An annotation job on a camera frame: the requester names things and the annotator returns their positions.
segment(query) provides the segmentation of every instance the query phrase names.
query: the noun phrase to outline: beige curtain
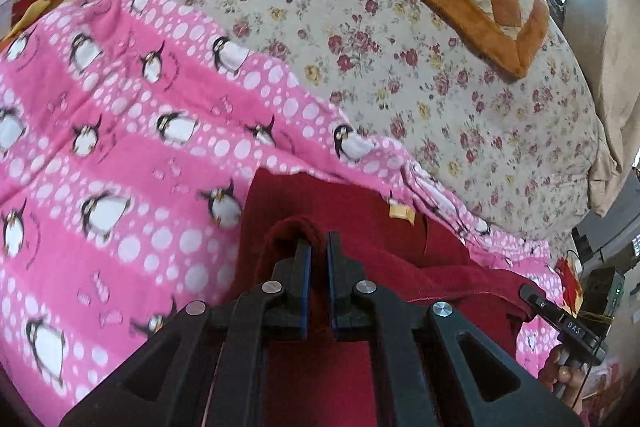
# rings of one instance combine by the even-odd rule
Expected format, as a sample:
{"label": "beige curtain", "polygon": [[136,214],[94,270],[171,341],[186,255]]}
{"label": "beige curtain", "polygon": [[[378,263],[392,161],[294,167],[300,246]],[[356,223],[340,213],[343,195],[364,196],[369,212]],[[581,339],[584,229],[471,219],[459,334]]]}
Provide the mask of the beige curtain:
{"label": "beige curtain", "polygon": [[589,172],[591,208],[603,216],[640,148],[640,0],[566,0],[564,32],[600,119]]}

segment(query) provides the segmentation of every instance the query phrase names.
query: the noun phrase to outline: metal bolt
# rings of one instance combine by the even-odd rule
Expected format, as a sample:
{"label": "metal bolt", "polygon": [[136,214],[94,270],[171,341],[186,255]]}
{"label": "metal bolt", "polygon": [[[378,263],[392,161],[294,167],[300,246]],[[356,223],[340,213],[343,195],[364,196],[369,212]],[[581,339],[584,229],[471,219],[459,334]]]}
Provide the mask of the metal bolt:
{"label": "metal bolt", "polygon": [[191,301],[186,307],[187,313],[190,315],[202,315],[206,309],[207,305],[202,301]]}
{"label": "metal bolt", "polygon": [[356,283],[356,290],[358,290],[360,293],[373,293],[374,291],[376,291],[376,283],[374,283],[373,281],[359,281]]}
{"label": "metal bolt", "polygon": [[440,301],[433,305],[433,313],[438,317],[449,317],[453,313],[453,308],[448,302]]}
{"label": "metal bolt", "polygon": [[262,291],[265,293],[278,293],[282,290],[282,284],[278,281],[267,281],[262,285]]}

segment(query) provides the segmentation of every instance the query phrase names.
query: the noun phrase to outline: human hand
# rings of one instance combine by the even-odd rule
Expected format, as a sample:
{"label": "human hand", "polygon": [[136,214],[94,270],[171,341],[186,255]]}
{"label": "human hand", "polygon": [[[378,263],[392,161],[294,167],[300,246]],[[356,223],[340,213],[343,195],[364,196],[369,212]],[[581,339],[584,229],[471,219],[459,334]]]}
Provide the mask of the human hand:
{"label": "human hand", "polygon": [[553,391],[556,382],[564,383],[566,390],[562,395],[562,402],[571,407],[575,401],[574,411],[576,414],[580,414],[582,412],[582,400],[576,401],[576,398],[584,382],[584,372],[581,369],[571,369],[565,365],[561,366],[558,363],[561,353],[562,345],[556,346],[551,350],[549,358],[546,359],[545,367],[540,369],[538,381],[547,387],[549,391]]}

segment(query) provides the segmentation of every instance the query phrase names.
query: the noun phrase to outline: maroon cloth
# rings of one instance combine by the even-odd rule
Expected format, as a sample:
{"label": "maroon cloth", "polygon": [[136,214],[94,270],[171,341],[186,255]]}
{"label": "maroon cloth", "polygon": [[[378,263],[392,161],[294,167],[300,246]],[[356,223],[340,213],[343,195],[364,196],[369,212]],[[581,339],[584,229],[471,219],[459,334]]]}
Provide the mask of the maroon cloth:
{"label": "maroon cloth", "polygon": [[519,297],[528,279],[478,266],[445,227],[422,216],[412,226],[389,217],[377,192],[323,182],[308,174],[259,169],[242,213],[236,297],[268,280],[292,257],[297,240],[313,247],[311,334],[305,343],[270,346],[265,425],[371,427],[376,424],[366,343],[336,343],[328,324],[326,235],[340,232],[346,256],[367,278],[402,299],[430,305],[446,299],[511,356],[523,321],[533,313]]}

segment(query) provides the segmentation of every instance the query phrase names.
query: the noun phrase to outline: pink blanket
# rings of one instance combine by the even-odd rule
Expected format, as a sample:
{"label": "pink blanket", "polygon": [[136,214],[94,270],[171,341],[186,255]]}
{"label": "pink blanket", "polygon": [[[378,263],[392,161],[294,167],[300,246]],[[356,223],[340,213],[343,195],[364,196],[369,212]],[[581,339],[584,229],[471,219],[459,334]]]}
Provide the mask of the pink blanket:
{"label": "pink blanket", "polygon": [[[378,190],[561,298],[546,242],[492,229],[402,144],[172,0],[64,4],[0,62],[0,363],[46,426],[192,299],[220,301],[258,166]],[[537,374],[555,334],[523,328]]]}

